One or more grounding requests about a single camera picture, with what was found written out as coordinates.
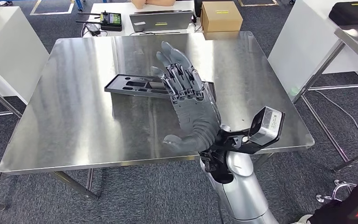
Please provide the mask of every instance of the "person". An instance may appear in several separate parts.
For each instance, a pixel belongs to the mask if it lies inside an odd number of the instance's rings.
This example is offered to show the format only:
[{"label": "person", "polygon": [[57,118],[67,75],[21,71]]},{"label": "person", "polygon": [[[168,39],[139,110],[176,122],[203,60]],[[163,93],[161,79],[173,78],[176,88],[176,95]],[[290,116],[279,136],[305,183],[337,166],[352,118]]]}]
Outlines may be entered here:
[{"label": "person", "polygon": [[295,224],[358,224],[358,185],[344,201],[333,200]]},{"label": "person", "polygon": [[173,6],[176,0],[131,0],[137,9],[142,9],[145,4],[155,6]]}]

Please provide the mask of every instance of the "power adapter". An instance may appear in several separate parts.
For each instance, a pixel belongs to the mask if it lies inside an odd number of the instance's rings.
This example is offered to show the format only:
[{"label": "power adapter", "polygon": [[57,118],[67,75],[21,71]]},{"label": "power adapter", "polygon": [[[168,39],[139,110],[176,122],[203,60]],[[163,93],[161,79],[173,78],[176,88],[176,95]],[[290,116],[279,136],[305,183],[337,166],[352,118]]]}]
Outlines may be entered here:
[{"label": "power adapter", "polygon": [[101,31],[98,27],[96,27],[95,24],[92,23],[86,23],[86,28],[90,31],[92,36],[97,36],[101,34]]}]

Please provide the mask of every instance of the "laptop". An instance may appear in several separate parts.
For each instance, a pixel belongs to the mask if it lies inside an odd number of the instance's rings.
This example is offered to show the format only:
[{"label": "laptop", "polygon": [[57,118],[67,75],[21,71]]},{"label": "laptop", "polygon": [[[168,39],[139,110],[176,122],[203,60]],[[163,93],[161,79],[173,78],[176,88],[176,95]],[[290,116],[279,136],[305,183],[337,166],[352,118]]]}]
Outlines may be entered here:
[{"label": "laptop", "polygon": [[130,15],[135,32],[187,29],[194,12],[192,10],[167,10],[136,12]]}]

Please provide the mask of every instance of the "white shoe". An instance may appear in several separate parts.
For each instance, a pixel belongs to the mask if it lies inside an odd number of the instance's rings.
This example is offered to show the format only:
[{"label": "white shoe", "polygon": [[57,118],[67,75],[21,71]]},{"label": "white shoe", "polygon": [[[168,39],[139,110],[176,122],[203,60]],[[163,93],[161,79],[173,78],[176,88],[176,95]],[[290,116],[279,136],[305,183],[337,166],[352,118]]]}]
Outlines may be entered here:
[{"label": "white shoe", "polygon": [[311,222],[307,222],[307,220],[311,217],[312,215],[305,215],[303,217],[301,217],[297,222],[292,223],[292,224],[310,224]]}]

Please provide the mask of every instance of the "cardboard box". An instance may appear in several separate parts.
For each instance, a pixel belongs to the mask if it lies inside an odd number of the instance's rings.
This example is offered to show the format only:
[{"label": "cardboard box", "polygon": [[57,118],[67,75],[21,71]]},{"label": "cardboard box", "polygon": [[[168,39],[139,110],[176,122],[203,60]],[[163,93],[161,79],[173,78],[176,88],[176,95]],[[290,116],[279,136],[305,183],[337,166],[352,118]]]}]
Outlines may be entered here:
[{"label": "cardboard box", "polygon": [[204,32],[239,31],[242,17],[232,1],[204,1],[201,25]]}]

